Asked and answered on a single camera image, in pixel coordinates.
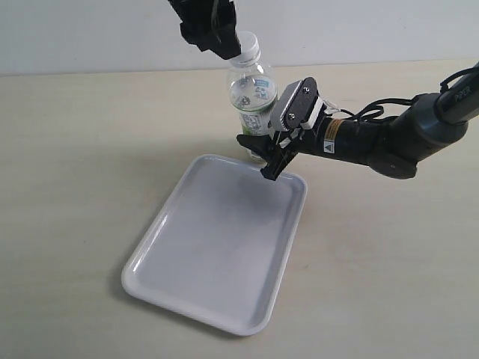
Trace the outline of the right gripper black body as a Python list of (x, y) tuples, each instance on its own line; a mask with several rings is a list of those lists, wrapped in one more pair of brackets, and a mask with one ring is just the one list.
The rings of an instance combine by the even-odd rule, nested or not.
[(273, 137), (260, 136), (260, 157), (266, 163), (260, 172), (265, 179), (276, 181), (298, 154), (326, 156), (323, 149), (326, 132), (324, 125), (308, 130), (300, 129), (296, 134), (294, 132), (276, 132)]

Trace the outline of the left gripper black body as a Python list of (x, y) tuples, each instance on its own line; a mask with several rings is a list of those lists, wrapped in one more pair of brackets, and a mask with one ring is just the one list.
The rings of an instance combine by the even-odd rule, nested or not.
[(237, 13), (233, 1), (170, 0), (168, 3), (180, 18), (183, 39), (201, 52), (211, 51), (213, 33), (222, 29), (236, 30)]

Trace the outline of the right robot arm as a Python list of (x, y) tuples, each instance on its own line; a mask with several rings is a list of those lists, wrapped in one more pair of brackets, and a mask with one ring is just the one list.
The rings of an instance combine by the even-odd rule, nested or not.
[(306, 77), (289, 84), (271, 115), (271, 133), (237, 136), (265, 161), (260, 172), (276, 180), (299, 154), (365, 165), (383, 176), (413, 178), (417, 164), (460, 140), (478, 115), (478, 66), (447, 77), (437, 93), (385, 98), (345, 118)]

